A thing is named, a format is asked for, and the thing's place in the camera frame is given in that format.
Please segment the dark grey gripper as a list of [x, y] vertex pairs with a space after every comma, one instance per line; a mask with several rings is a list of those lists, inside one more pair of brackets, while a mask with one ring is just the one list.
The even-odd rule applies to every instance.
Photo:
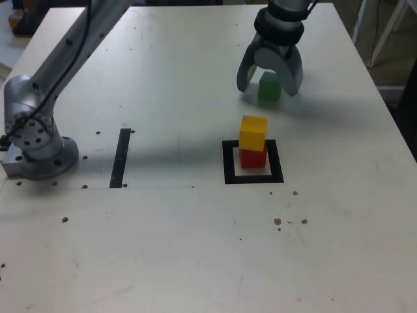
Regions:
[[289, 95], [298, 94], [302, 80], [303, 68], [300, 53], [294, 45], [296, 35], [286, 34], [279, 39], [280, 43], [290, 46], [279, 46], [268, 41], [257, 33], [246, 48], [237, 71], [237, 89], [245, 92], [253, 74], [258, 67], [271, 70], [278, 75], [282, 89]]

